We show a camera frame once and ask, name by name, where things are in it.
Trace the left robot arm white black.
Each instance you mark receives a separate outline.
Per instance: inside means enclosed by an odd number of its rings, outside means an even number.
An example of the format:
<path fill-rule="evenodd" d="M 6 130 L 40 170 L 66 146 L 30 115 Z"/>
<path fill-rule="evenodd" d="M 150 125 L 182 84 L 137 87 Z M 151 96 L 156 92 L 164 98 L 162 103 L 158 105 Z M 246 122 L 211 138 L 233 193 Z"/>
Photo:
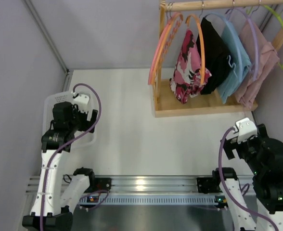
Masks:
<path fill-rule="evenodd" d="M 41 175 L 37 195 L 22 226 L 29 231 L 69 231 L 73 214 L 85 190 L 94 181 L 90 168 L 78 168 L 72 181 L 62 192 L 64 167 L 71 145 L 93 132 L 101 117 L 101 108 L 88 111 L 78 103 L 62 102 L 54 105 L 49 129 L 41 138 Z"/>

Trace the black trousers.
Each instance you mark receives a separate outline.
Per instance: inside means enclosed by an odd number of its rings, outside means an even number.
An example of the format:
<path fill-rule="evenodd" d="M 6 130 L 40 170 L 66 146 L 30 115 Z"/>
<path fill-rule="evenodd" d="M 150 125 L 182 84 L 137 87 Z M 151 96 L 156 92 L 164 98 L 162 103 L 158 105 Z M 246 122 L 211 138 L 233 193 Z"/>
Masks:
<path fill-rule="evenodd" d="M 201 94 L 208 95 L 228 77 L 231 71 L 228 57 L 231 55 L 231 52 L 206 18 L 203 18 L 201 21 L 201 29 L 204 38 L 206 68 L 212 75 L 201 90 Z"/>

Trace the blue plastic hanger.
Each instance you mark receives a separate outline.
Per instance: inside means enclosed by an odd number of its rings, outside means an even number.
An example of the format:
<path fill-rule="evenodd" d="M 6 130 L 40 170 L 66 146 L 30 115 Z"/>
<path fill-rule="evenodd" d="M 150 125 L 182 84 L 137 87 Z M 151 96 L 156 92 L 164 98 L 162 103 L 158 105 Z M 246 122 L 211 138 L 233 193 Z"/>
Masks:
<path fill-rule="evenodd" d="M 233 60 L 233 74 L 235 75 L 238 81 L 242 81 L 245 75 L 247 74 L 251 62 L 240 41 L 237 31 L 235 30 L 233 24 L 222 14 L 210 12 L 205 15 L 205 18 L 209 15 L 215 15 L 225 23 L 225 28 L 221 34 L 221 38 L 231 52 Z"/>

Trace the pink camouflage trousers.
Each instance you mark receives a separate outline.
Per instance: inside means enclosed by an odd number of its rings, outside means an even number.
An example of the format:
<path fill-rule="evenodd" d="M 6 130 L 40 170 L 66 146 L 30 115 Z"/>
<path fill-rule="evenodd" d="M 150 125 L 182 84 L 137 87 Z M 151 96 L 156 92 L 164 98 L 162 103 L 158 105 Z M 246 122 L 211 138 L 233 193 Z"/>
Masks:
<path fill-rule="evenodd" d="M 187 29 L 178 55 L 173 77 L 169 85 L 175 98 L 182 104 L 187 103 L 188 98 L 196 97 L 212 76 L 208 69 L 205 69 L 204 82 L 201 83 L 202 60 L 198 52 L 193 33 Z"/>

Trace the orange plastic hanger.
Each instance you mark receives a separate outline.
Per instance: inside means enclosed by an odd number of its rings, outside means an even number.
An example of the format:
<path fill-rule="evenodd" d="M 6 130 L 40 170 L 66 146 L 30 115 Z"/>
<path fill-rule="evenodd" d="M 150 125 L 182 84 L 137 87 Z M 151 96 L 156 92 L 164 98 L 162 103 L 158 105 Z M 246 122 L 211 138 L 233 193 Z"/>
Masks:
<path fill-rule="evenodd" d="M 191 17 L 195 20 L 198 31 L 199 31 L 199 39 L 200 39 L 200 49 L 201 49 L 201 68 L 200 68 L 200 75 L 201 75 L 201 80 L 200 84 L 203 85 L 205 81 L 205 74 L 206 74 L 206 61 L 205 61 L 205 47 L 204 47 L 204 37 L 203 37 L 203 32 L 201 28 L 201 23 L 199 18 L 195 14 L 190 14 L 187 16 L 185 24 L 187 26 L 190 25 L 190 20 Z"/>

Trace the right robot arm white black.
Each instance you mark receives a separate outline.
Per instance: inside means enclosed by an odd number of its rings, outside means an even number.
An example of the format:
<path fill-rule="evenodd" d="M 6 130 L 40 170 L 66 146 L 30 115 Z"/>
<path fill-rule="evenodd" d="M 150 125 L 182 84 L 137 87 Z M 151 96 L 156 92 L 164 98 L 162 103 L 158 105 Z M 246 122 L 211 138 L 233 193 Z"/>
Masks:
<path fill-rule="evenodd" d="M 238 154 L 252 171 L 257 211 L 247 207 L 235 170 L 222 166 L 223 154 L 229 160 Z M 213 178 L 227 200 L 235 231 L 283 231 L 283 142 L 270 138 L 265 125 L 244 118 L 224 133 Z"/>

